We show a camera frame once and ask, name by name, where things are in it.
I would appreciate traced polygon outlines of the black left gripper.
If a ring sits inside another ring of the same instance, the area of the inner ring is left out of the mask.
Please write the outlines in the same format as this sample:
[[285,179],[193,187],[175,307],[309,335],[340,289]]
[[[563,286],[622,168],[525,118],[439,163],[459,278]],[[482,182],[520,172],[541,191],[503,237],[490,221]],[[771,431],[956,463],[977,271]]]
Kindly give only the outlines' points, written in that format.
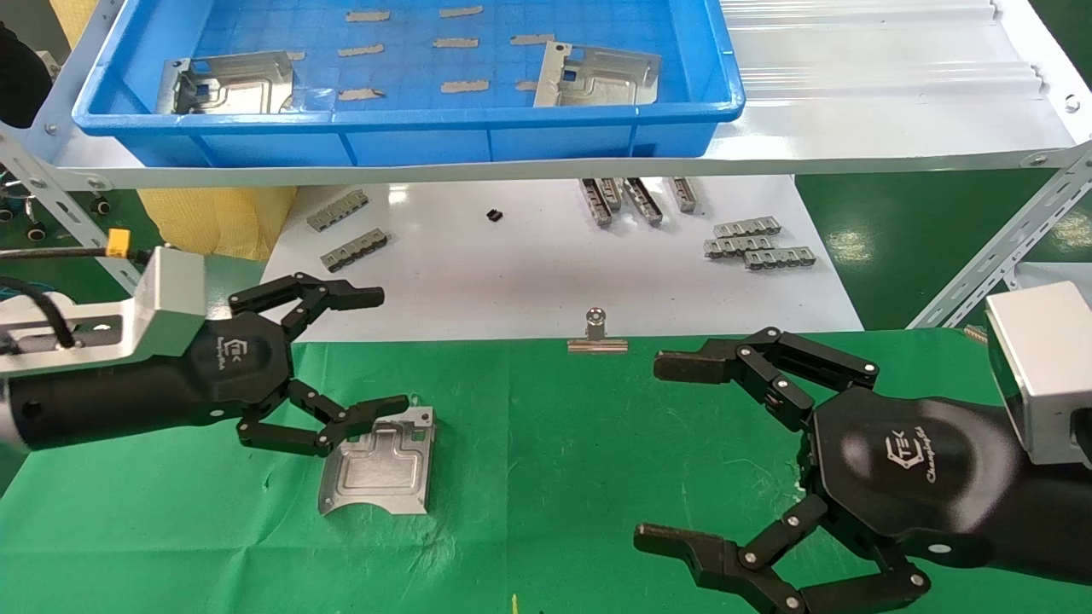
[[[262,317],[297,302],[280,326]],[[342,408],[292,377],[289,344],[327,310],[371,310],[381,287],[286,275],[230,295],[234,318],[207,320],[179,356],[33,374],[7,383],[7,445],[38,451],[241,417],[242,446],[325,458],[340,442],[372,432],[378,420],[410,409],[410,397],[380,397]],[[288,402],[322,427],[263,422]]]

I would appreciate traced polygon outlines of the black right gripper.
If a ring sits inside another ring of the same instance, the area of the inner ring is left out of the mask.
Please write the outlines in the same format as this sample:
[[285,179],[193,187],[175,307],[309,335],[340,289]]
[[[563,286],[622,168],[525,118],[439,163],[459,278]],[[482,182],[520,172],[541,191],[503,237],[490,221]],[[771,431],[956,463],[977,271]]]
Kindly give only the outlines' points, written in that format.
[[[879,367],[767,327],[661,350],[658,380],[741,386],[791,432],[809,432],[808,489],[746,544],[639,524],[636,550],[687,565],[695,585],[741,597],[758,613],[886,613],[931,590],[909,562],[990,567],[1089,585],[1091,486],[1082,464],[1034,464],[1001,408],[873,392]],[[791,376],[842,392],[819,408]],[[775,565],[816,529],[877,571],[797,589]]]

